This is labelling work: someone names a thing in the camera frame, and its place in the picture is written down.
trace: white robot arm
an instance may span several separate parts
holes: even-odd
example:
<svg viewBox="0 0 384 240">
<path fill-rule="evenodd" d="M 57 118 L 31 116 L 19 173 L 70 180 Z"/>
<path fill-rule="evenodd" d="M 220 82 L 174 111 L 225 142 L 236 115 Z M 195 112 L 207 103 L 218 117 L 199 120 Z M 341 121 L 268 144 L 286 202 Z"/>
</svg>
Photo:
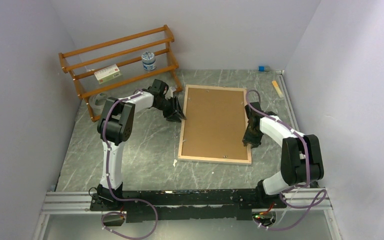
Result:
<svg viewBox="0 0 384 240">
<path fill-rule="evenodd" d="M 154 102 L 154 95 L 152 95 L 149 92 L 141 91 L 137 93 L 136 95 L 139 95 L 138 97 L 131 98 L 130 100 L 125 101 L 125 103 L 134 104 L 134 113 L 140 112 L 144 109 L 149 109 L 153 106 Z M 111 187 L 113 189 L 118 189 L 122 183 L 123 183 L 123 173 L 122 173 L 122 158 L 123 158 L 123 149 L 125 147 L 126 142 L 122 141 L 119 144 L 115 144 L 114 142 L 110 141 L 110 148 L 111 148 L 111 155 L 109 157 L 109 175 L 111 176 L 109 178 Z M 107 175 L 105 172 L 105 166 L 107 162 L 107 151 L 108 146 L 107 144 L 102 141 L 103 145 L 103 169 L 102 169 L 102 178 L 100 180 L 100 184 L 102 187 L 108 189 L 108 183 L 107 183 Z"/>
<path fill-rule="evenodd" d="M 109 97 L 106 100 L 97 125 L 97 131 L 103 140 L 103 170 L 102 178 L 96 188 L 97 195 L 106 206 L 116 208 L 120 205 L 111 195 L 110 188 L 117 198 L 123 198 L 123 149 L 132 133 L 135 113 L 154 107 L 162 111 L 167 121 L 181 122 L 182 119 L 186 119 L 178 98 L 173 97 L 173 91 L 175 89 L 169 88 L 165 82 L 155 79 L 148 89 L 139 90 L 138 93 L 126 98 Z M 109 146 L 104 141 L 104 132 Z"/>
<path fill-rule="evenodd" d="M 258 102 L 249 104 L 254 109 L 263 112 Z M 273 112 L 265 112 L 272 119 L 252 110 L 249 105 L 245 106 L 245 112 L 248 117 L 248 126 L 242 139 L 244 146 L 251 144 L 251 148 L 258 147 L 261 145 L 263 135 L 266 134 L 282 147 L 280 171 L 257 184 L 256 189 L 261 193 L 261 198 L 277 195 L 291 186 L 306 182 L 304 146 L 295 134 L 301 136 L 306 143 L 309 154 L 310 180 L 316 181 L 323 178 L 322 155 L 319 139 L 315 135 L 304 135 L 294 129 L 286 128 Z"/>
</svg>

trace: gray marble floor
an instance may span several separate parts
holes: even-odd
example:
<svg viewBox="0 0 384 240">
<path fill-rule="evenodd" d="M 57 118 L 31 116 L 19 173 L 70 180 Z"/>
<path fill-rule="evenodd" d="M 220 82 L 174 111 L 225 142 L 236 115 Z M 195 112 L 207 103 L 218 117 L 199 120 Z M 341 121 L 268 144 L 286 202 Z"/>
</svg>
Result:
<svg viewBox="0 0 384 240">
<path fill-rule="evenodd" d="M 277 113 L 291 124 L 288 106 L 279 98 L 272 81 L 274 72 L 255 70 L 178 70 L 183 85 L 207 85 L 256 89 L 261 93 L 261 108 Z M 174 86 L 167 73 L 113 90 L 113 97 L 126 97 L 136 89 L 147 88 L 154 79 Z M 179 94 L 183 106 L 184 92 Z M 124 190 L 187 190 L 254 188 L 261 179 L 280 169 L 281 147 L 268 136 L 252 150 L 251 165 L 207 163 L 177 159 L 181 123 L 168 122 L 162 112 L 151 108 L 134 117 L 133 131 L 127 141 L 122 162 Z M 87 191 L 96 187 L 103 171 L 103 146 L 84 102 L 78 110 L 71 141 L 62 166 L 58 192 Z"/>
</svg>

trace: white wall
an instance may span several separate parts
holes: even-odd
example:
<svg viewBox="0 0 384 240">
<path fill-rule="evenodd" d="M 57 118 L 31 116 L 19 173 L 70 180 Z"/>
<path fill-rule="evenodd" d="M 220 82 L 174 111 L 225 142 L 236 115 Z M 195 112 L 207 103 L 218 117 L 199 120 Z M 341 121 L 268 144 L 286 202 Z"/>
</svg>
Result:
<svg viewBox="0 0 384 240">
<path fill-rule="evenodd" d="M 256 69 L 264 64 L 282 70 L 320 0 L 52 2 L 77 48 L 167 24 L 182 69 Z M 96 51 L 82 58 L 102 55 Z"/>
<path fill-rule="evenodd" d="M 285 80 L 344 239 L 384 239 L 384 1 L 322 0 Z"/>
<path fill-rule="evenodd" d="M 79 99 L 59 66 L 74 43 L 49 0 L 0 0 L 0 240 L 31 239 Z"/>
</svg>

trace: cable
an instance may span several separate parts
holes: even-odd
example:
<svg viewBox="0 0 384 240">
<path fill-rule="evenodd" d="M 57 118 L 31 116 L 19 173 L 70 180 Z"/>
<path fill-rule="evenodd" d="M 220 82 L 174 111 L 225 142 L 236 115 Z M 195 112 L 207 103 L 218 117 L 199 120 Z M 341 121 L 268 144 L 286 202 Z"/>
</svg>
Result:
<svg viewBox="0 0 384 240">
<path fill-rule="evenodd" d="M 123 235 L 117 231 L 114 231 L 112 229 L 110 229 L 109 227 L 105 226 L 104 225 L 104 219 L 109 216 L 109 215 L 118 215 L 118 216 L 121 216 L 121 217 L 124 217 L 126 218 L 125 214 L 124 213 L 121 213 L 121 212 L 118 212 L 118 211 L 111 211 L 111 212 L 108 212 L 106 213 L 105 215 L 102 216 L 101 218 L 101 224 L 102 224 L 102 229 L 104 230 L 107 230 L 115 235 L 118 235 L 122 238 L 125 238 L 125 239 L 130 239 L 130 240 L 141 240 L 141 239 L 145 239 L 147 237 L 149 237 L 154 231 L 155 229 L 157 228 L 157 224 L 158 224 L 158 213 L 157 213 L 157 209 L 155 208 L 154 205 L 152 205 L 150 202 L 146 201 L 146 200 L 143 200 L 143 199 L 139 199 L 139 198 L 129 198 L 129 199 L 122 199 L 122 198 L 118 198 L 116 197 L 116 195 L 114 195 L 113 193 L 113 190 L 112 190 L 112 187 L 111 187 L 111 182 L 110 182 L 110 172 L 109 172 L 109 168 L 110 168 L 110 151 L 111 151 L 111 145 L 110 143 L 107 141 L 107 137 L 106 137 L 106 132 L 107 132 L 107 125 L 108 125 L 108 120 L 110 119 L 110 116 L 111 116 L 111 113 L 113 112 L 114 108 L 116 107 L 117 104 L 119 104 L 120 102 L 124 102 L 124 101 L 128 101 L 128 100 L 131 100 L 131 99 L 135 99 L 135 98 L 138 98 L 140 96 L 142 96 L 143 94 L 143 91 L 142 90 L 139 90 L 139 92 L 137 94 L 134 94 L 130 97 L 125 97 L 125 98 L 121 98 L 119 100 L 117 100 L 112 106 L 111 108 L 109 109 L 108 111 L 108 114 L 106 115 L 106 119 L 105 119 L 105 122 L 103 124 L 103 130 L 102 130 L 102 138 L 103 138 L 103 141 L 106 143 L 106 146 L 108 147 L 108 150 L 106 151 L 106 164 L 105 164 L 105 173 L 106 173 L 106 182 L 108 184 L 108 189 L 109 189 L 109 193 L 111 194 L 111 196 L 117 200 L 117 201 L 121 201 L 121 202 L 129 202 L 129 201 L 138 201 L 138 202 L 142 202 L 142 203 L 145 203 L 147 205 L 149 205 L 152 210 L 154 211 L 155 213 L 155 224 L 152 228 L 152 230 L 144 235 L 144 236 L 141 236 L 141 237 L 131 237 L 131 236 L 126 236 L 126 235 Z"/>
<path fill-rule="evenodd" d="M 257 224 L 258 228 L 261 226 L 265 227 L 266 229 L 273 225 L 276 222 L 276 219 L 272 218 L 253 218 L 252 219 L 255 224 Z"/>
<path fill-rule="evenodd" d="M 269 212 L 270 212 L 270 210 L 272 210 L 272 208 L 275 206 L 275 202 L 272 202 L 271 203 L 271 205 L 270 205 L 270 207 L 267 209 L 267 211 L 262 211 L 262 212 L 260 212 L 259 214 L 260 215 L 266 215 L 266 214 L 268 214 Z"/>
<path fill-rule="evenodd" d="M 98 191 L 98 189 L 96 188 L 96 187 L 91 187 L 91 188 L 89 188 L 89 191 L 87 191 L 87 193 L 89 194 L 89 196 L 91 196 L 92 197 L 92 195 L 91 195 L 91 190 L 92 189 L 95 189 L 95 191 Z"/>
<path fill-rule="evenodd" d="M 301 188 L 301 187 L 298 187 L 298 188 L 296 189 L 296 191 L 294 192 L 294 194 L 290 197 L 289 202 L 292 202 L 292 199 L 294 199 L 295 195 L 298 193 L 298 191 L 299 191 L 300 189 L 302 189 L 302 188 Z M 285 209 L 285 211 L 283 211 L 282 216 L 280 216 L 280 219 L 279 219 L 279 221 L 277 222 L 277 225 L 279 225 L 279 224 L 282 222 L 282 219 L 284 219 L 284 216 L 286 215 L 288 209 L 290 209 L 290 207 L 287 207 L 287 208 Z"/>
<path fill-rule="evenodd" d="M 305 154 L 305 173 L 306 173 L 306 181 L 305 181 L 305 184 L 304 185 L 300 185 L 300 184 L 297 184 L 295 186 L 291 186 L 290 188 L 286 189 L 286 190 L 283 190 L 279 193 L 279 197 L 280 197 L 280 200 L 285 203 L 287 206 L 289 206 L 290 208 L 295 208 L 295 209 L 307 209 L 304 214 L 292 225 L 288 226 L 288 227 L 282 227 L 282 228 L 272 228 L 272 227 L 266 227 L 267 230 L 271 230 L 271 231 L 284 231 L 284 230 L 289 230 L 289 229 L 292 229 L 293 227 L 295 227 L 296 225 L 298 225 L 305 217 L 306 215 L 309 213 L 310 209 L 318 204 L 320 204 L 327 196 L 328 192 L 325 190 L 325 189 L 322 189 L 320 190 L 314 197 L 314 199 L 311 201 L 310 205 L 307 205 L 307 206 L 294 206 L 294 205 L 291 205 L 289 203 L 286 202 L 286 200 L 283 198 L 283 195 L 282 193 L 288 193 L 290 192 L 291 190 L 295 189 L 295 188 L 306 188 L 310 185 L 310 159 L 309 159 L 309 149 L 307 147 L 307 143 L 306 141 L 304 140 L 304 138 L 299 135 L 297 133 L 297 131 L 295 131 L 292 127 L 290 127 L 288 124 L 286 124 L 285 122 L 283 122 L 282 120 L 280 119 L 276 119 L 262 111 L 259 111 L 258 109 L 256 109 L 255 107 L 253 107 L 251 105 L 251 102 L 250 102 L 250 98 L 249 98 L 249 95 L 251 92 L 254 92 L 257 94 L 258 96 L 258 102 L 259 104 L 261 104 L 261 96 L 260 96 L 260 93 L 254 89 L 252 90 L 248 90 L 246 91 L 246 95 L 245 95 L 245 99 L 246 99 L 246 102 L 248 104 L 248 106 L 254 110 L 256 113 L 258 114 L 261 114 L 262 116 L 270 119 L 270 120 L 273 120 L 275 122 L 278 122 L 280 123 L 281 125 L 283 125 L 285 128 L 287 128 L 292 134 L 294 134 L 301 142 L 302 142 L 302 145 L 304 147 L 304 154 Z M 319 201 L 316 202 L 317 198 L 320 196 L 320 194 L 323 194 L 323 196 L 320 198 Z"/>
</svg>

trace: cork board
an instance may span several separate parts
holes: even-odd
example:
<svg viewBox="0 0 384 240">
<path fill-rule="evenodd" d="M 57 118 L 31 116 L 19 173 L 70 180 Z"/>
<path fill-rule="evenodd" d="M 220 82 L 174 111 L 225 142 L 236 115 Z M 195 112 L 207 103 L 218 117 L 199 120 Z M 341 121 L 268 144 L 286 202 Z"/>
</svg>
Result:
<svg viewBox="0 0 384 240">
<path fill-rule="evenodd" d="M 246 89 L 186 85 L 178 159 L 251 164 L 242 143 L 247 128 Z"/>
</svg>

